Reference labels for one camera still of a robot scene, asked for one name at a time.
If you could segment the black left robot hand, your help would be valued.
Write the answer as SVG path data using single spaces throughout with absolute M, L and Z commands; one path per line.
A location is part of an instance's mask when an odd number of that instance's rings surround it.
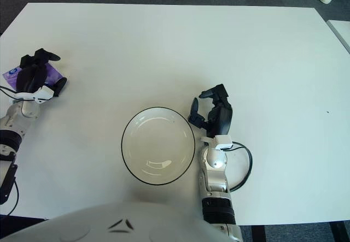
M 44 49 L 37 50 L 33 56 L 23 56 L 16 78 L 16 92 L 35 93 L 45 85 L 53 90 L 54 97 L 58 97 L 67 82 L 67 78 L 49 62 L 60 59 L 58 55 Z

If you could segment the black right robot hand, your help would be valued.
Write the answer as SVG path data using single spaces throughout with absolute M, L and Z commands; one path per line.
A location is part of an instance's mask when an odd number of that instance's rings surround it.
M 211 98 L 214 107 L 208 113 L 207 119 L 205 119 L 198 113 L 199 101 L 195 97 L 188 116 L 189 123 L 199 129 L 204 129 L 206 137 L 209 138 L 214 138 L 216 135 L 227 135 L 233 116 L 233 109 L 228 102 L 228 97 L 229 95 L 223 84 L 202 91 L 199 98 Z

